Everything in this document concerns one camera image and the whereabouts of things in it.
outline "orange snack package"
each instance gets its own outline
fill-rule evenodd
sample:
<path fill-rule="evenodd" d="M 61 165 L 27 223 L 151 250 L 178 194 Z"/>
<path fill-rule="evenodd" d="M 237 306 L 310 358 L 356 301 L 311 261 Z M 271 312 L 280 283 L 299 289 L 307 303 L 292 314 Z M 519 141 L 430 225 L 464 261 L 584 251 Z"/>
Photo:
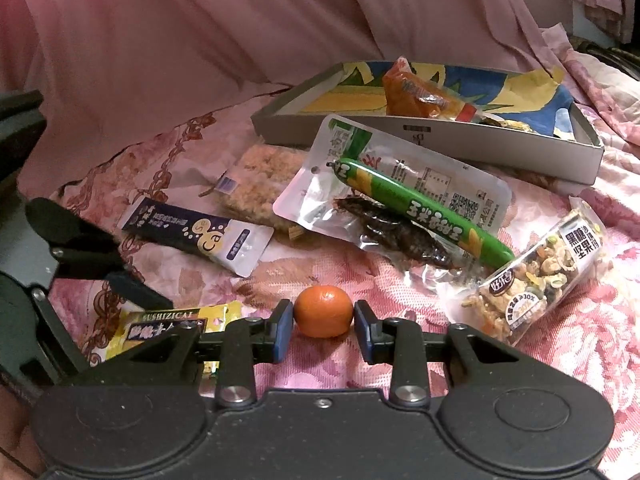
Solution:
<path fill-rule="evenodd" d="M 399 57 L 382 78 L 386 95 L 386 114 L 471 122 L 478 110 L 455 92 L 439 88 L 415 75 L 409 62 Z"/>

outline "screw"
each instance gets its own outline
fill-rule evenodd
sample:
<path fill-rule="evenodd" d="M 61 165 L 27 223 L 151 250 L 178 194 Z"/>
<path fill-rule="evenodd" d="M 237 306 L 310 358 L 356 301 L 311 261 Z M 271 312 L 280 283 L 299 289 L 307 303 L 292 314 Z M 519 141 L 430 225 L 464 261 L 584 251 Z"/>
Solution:
<path fill-rule="evenodd" d="M 331 401 L 331 399 L 316 399 L 314 401 L 314 404 L 318 407 L 318 408 L 330 408 L 331 405 L 333 404 L 333 402 Z"/>
<path fill-rule="evenodd" d="M 44 292 L 42 292 L 39 288 L 34 288 L 31 291 L 31 296 L 33 297 L 34 300 L 36 301 L 42 301 L 46 298 L 46 295 Z"/>
<path fill-rule="evenodd" d="M 396 388 L 396 397 L 404 402 L 420 402 L 427 398 L 427 391 L 420 386 L 400 386 Z"/>
<path fill-rule="evenodd" d="M 233 404 L 245 402 L 249 397 L 251 397 L 251 391 L 244 386 L 227 386 L 220 391 L 220 398 Z"/>

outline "vacuum-sealed snack package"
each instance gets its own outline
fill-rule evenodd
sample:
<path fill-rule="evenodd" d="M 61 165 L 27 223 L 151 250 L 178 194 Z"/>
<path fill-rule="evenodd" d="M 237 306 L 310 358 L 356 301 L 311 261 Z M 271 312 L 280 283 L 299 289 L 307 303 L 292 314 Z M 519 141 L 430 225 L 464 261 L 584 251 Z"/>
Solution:
<path fill-rule="evenodd" d="M 239 218 L 267 225 L 295 238 L 302 231 L 292 221 L 273 213 L 273 203 L 296 176 L 306 152 L 255 144 L 216 184 L 223 205 Z"/>
<path fill-rule="evenodd" d="M 107 346 L 106 357 L 109 359 L 121 354 L 175 326 L 201 332 L 222 332 L 228 323 L 242 317 L 241 309 L 242 303 L 231 301 L 214 306 L 123 313 Z M 209 377 L 217 369 L 218 362 L 205 362 L 202 375 Z"/>
<path fill-rule="evenodd" d="M 420 276 L 428 288 L 460 277 L 457 269 L 468 269 L 473 262 L 468 252 L 442 237 L 452 226 L 440 213 L 420 208 L 417 216 L 430 216 L 424 228 L 354 195 L 332 168 L 342 157 L 420 192 L 491 235 L 498 232 L 511 201 L 507 183 L 489 173 L 337 115 L 324 119 L 302 168 L 274 203 L 274 213 L 383 254 Z"/>
<path fill-rule="evenodd" d="M 382 77 L 386 114 L 402 117 L 444 119 L 463 123 L 478 122 L 478 109 L 459 94 L 414 74 L 409 62 L 399 57 Z"/>
<path fill-rule="evenodd" d="M 446 302 L 451 322 L 463 322 L 508 344 L 553 310 L 602 256 L 606 231 L 580 199 L 538 242 L 481 285 Z"/>
<path fill-rule="evenodd" d="M 246 278 L 264 252 L 273 228 L 140 198 L 118 223 L 123 231 L 212 262 Z"/>

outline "small orange fruit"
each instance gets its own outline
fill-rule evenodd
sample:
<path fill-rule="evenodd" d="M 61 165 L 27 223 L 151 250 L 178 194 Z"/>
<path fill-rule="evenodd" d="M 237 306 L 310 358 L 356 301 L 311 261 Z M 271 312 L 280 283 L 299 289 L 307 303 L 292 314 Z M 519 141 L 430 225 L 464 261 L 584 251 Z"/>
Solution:
<path fill-rule="evenodd" d="M 336 337 L 349 330 L 353 303 L 338 286 L 314 285 L 296 299 L 293 317 L 308 337 Z"/>

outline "pink floral tablecloth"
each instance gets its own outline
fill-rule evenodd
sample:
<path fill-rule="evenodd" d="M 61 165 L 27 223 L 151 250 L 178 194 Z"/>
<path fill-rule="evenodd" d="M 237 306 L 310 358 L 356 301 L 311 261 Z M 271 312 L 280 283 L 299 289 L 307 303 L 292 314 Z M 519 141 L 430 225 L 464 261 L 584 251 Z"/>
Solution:
<path fill-rule="evenodd" d="M 593 81 L 588 74 L 582 76 L 583 89 L 597 98 L 598 89 L 590 87 Z M 254 98 L 194 118 L 131 146 L 55 198 L 110 231 L 140 196 L 215 212 L 219 207 L 215 193 L 206 192 L 255 142 L 250 115 L 269 99 Z M 624 126 L 621 133 L 623 119 L 616 119 L 609 102 L 604 106 L 607 123 L 593 109 L 583 108 L 606 144 L 594 186 L 498 172 L 513 190 L 500 238 L 515 251 L 525 249 L 567 213 L 569 194 L 584 198 L 607 225 L 608 260 L 602 278 L 579 285 L 518 347 L 590 384 L 609 400 L 616 430 L 601 469 L 613 480 L 625 480 L 640 472 L 640 311 L 635 299 L 640 298 L 640 203 L 634 199 L 640 194 L 640 160 L 638 147 L 624 140 L 633 137 L 636 126 Z M 295 297 L 315 283 L 333 283 L 352 298 L 369 301 L 381 318 L 402 316 L 435 332 L 443 331 L 447 323 L 436 295 L 409 287 L 388 261 L 339 240 L 310 235 L 294 246 L 276 240 L 247 279 L 235 278 L 202 258 L 131 236 L 123 237 L 122 254 L 141 279 L 174 300 L 176 307 L 240 298 L 248 311 L 266 316 L 280 298 Z M 50 299 L 84 354 L 92 363 L 100 362 L 123 301 L 103 282 L 69 280 L 56 280 Z M 297 332 L 283 364 L 259 365 L 256 373 L 260 389 L 385 387 L 390 379 L 389 366 L 364 364 L 353 335 L 310 340 Z M 430 365 L 430 379 L 434 395 L 446 391 L 442 367 Z"/>

